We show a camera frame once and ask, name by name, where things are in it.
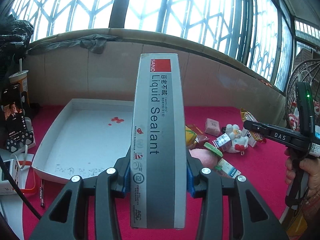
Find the pink soap bar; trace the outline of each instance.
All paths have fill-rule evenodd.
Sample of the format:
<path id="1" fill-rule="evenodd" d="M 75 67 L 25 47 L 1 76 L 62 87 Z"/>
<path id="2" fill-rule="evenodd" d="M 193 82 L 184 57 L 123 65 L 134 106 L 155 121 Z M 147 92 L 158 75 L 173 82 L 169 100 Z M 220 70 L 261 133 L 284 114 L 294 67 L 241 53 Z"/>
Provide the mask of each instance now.
<path id="1" fill-rule="evenodd" d="M 219 122 L 210 118 L 207 118 L 207 121 L 205 122 L 205 133 L 219 136 L 220 134 L 220 127 Z"/>

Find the silver screw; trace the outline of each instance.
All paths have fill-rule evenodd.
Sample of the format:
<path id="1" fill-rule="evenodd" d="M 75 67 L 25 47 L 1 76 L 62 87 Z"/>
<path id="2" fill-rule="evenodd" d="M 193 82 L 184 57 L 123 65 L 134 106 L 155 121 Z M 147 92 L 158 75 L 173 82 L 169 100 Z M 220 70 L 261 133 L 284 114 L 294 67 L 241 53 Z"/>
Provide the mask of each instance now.
<path id="1" fill-rule="evenodd" d="M 116 169 L 115 168 L 109 168 L 107 169 L 107 173 L 108 174 L 114 174 L 116 172 Z"/>
<path id="2" fill-rule="evenodd" d="M 211 170 L 209 168 L 202 168 L 202 173 L 203 174 L 210 174 Z"/>
<path id="3" fill-rule="evenodd" d="M 243 175 L 238 176 L 238 180 L 241 182 L 245 182 L 247 180 L 247 178 Z"/>
<path id="4" fill-rule="evenodd" d="M 72 182 L 78 182 L 80 180 L 80 176 L 76 175 L 71 178 Z"/>

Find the smartphone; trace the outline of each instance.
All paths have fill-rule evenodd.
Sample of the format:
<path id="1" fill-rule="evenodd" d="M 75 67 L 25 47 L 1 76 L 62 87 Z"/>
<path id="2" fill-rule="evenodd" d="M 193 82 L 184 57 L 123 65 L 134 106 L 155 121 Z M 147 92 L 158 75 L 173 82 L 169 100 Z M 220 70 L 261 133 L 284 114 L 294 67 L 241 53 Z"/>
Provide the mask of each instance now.
<path id="1" fill-rule="evenodd" d="M 12 84 L 2 91 L 2 106 L 9 137 L 20 141 L 21 135 L 28 130 L 23 116 L 19 83 Z"/>

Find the cardboard tray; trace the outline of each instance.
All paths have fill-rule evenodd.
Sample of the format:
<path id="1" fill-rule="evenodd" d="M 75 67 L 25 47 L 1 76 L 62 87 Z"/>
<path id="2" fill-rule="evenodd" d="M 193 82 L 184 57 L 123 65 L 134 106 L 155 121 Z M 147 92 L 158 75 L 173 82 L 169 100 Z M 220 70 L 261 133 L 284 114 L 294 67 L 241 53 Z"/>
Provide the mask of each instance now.
<path id="1" fill-rule="evenodd" d="M 40 178 L 62 184 L 74 175 L 99 175 L 128 152 L 132 116 L 133 102 L 72 99 L 44 136 L 32 167 Z"/>

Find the window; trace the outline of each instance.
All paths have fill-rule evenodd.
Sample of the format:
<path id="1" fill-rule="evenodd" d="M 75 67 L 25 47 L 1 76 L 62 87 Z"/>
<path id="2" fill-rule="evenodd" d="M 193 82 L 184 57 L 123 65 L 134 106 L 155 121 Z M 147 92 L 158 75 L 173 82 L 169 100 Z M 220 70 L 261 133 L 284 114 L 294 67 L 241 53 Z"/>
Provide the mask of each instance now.
<path id="1" fill-rule="evenodd" d="M 290 59 L 292 55 L 292 36 L 284 17 L 282 17 L 282 42 L 280 62 L 276 76 L 275 86 L 284 91 L 290 69 Z"/>
<path id="2" fill-rule="evenodd" d="M 113 3 L 114 0 L 15 0 L 11 12 L 34 25 L 31 41 L 35 41 L 68 31 L 108 28 Z M 119 11 L 112 13 L 121 17 L 110 23 L 112 26 L 162 32 L 216 49 L 238 59 L 280 90 L 284 90 L 291 68 L 293 29 L 297 53 L 301 47 L 308 47 L 304 43 L 320 46 L 319 28 L 298 19 L 291 26 L 292 16 L 284 0 L 116 3 Z"/>
<path id="3" fill-rule="evenodd" d="M 278 12 L 271 0 L 253 0 L 253 28 L 247 66 L 271 80 L 278 39 Z"/>
<path id="4" fill-rule="evenodd" d="M 35 27 L 31 41 L 68 31 L 108 28 L 113 0 L 15 0 L 12 14 Z"/>

